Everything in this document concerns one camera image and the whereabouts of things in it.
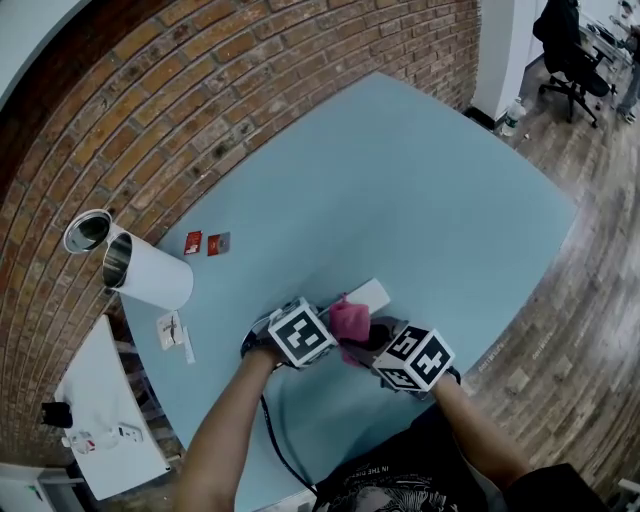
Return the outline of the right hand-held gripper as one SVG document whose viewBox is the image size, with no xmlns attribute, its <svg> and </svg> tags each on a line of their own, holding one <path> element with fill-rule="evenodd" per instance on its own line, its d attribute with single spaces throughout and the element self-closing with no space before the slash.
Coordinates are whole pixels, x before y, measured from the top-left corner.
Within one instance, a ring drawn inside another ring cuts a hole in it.
<svg viewBox="0 0 640 512">
<path fill-rule="evenodd" d="M 453 365 L 455 354 L 441 334 L 409 321 L 388 317 L 390 340 L 373 359 L 372 370 L 395 391 L 424 400 Z"/>
</svg>

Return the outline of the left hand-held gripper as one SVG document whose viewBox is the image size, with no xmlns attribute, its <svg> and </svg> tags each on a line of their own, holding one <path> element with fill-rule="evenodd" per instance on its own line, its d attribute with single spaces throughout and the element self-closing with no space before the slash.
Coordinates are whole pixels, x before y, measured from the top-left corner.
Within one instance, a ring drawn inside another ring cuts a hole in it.
<svg viewBox="0 0 640 512">
<path fill-rule="evenodd" d="M 316 363 L 338 346 L 319 310 L 304 297 L 297 297 L 284 307 L 259 318 L 245 336 L 240 354 L 267 347 L 282 354 L 281 364 L 303 369 Z"/>
</svg>

